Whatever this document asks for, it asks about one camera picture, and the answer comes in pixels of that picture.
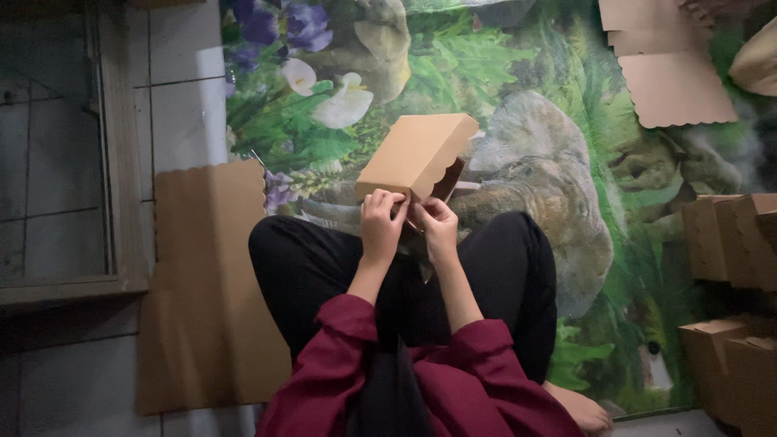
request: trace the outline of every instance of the bare foot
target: bare foot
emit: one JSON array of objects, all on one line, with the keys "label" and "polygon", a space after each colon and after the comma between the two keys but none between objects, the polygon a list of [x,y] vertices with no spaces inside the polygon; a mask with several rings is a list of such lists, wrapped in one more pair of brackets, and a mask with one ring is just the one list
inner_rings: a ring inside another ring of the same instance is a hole
[{"label": "bare foot", "polygon": [[580,393],[554,386],[548,381],[542,384],[542,388],[566,408],[577,426],[583,431],[604,432],[612,430],[610,414],[604,408],[599,407],[596,402]]}]

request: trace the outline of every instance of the red sleeve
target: red sleeve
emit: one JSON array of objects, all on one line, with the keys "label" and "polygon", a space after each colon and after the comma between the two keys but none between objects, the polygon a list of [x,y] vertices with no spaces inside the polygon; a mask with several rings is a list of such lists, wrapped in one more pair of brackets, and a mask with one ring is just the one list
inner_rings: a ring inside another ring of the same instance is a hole
[{"label": "red sleeve", "polygon": [[526,379],[502,320],[479,320],[453,334],[448,352],[461,369],[477,377],[516,435],[582,436],[556,399]]},{"label": "red sleeve", "polygon": [[344,433],[346,400],[364,385],[362,351],[378,340],[375,308],[360,297],[340,295],[321,306],[317,320],[321,329],[270,400],[256,437]]}]

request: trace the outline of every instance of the black pants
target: black pants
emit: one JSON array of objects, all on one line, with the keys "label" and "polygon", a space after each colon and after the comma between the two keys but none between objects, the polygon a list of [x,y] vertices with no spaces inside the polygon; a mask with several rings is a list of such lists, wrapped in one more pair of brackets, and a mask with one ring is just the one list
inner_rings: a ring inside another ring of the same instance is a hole
[{"label": "black pants", "polygon": [[[361,239],[275,215],[256,225],[249,251],[267,307],[296,358],[319,329],[321,305],[348,290]],[[543,383],[556,341],[556,266],[542,230],[525,213],[498,215],[458,245],[458,257],[483,316],[504,320],[527,377]],[[398,333],[412,347],[451,336],[437,278],[424,284],[417,262],[401,254],[375,311],[380,337]]]}]

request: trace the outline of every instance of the maroon jacket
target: maroon jacket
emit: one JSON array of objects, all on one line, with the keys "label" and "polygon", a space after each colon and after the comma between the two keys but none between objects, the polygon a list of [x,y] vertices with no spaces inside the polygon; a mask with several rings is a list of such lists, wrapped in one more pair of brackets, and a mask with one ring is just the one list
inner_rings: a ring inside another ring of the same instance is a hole
[{"label": "maroon jacket", "polygon": [[[345,435],[346,400],[364,385],[364,346],[378,339],[375,308],[340,295],[321,307],[318,321],[321,330],[270,400],[256,437]],[[558,401],[526,379],[512,344],[502,320],[480,320],[448,346],[410,350],[435,435],[583,435]]]}]

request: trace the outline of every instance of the wooden frame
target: wooden frame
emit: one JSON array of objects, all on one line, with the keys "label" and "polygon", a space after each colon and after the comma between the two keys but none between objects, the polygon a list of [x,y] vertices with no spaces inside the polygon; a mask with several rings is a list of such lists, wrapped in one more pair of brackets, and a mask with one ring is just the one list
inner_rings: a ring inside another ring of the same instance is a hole
[{"label": "wooden frame", "polygon": [[113,236],[111,272],[60,280],[25,278],[0,285],[0,305],[116,295],[148,290],[143,251],[140,162],[132,87],[128,28],[119,2],[99,2],[92,10],[98,37],[98,87],[106,190],[106,219]]}]

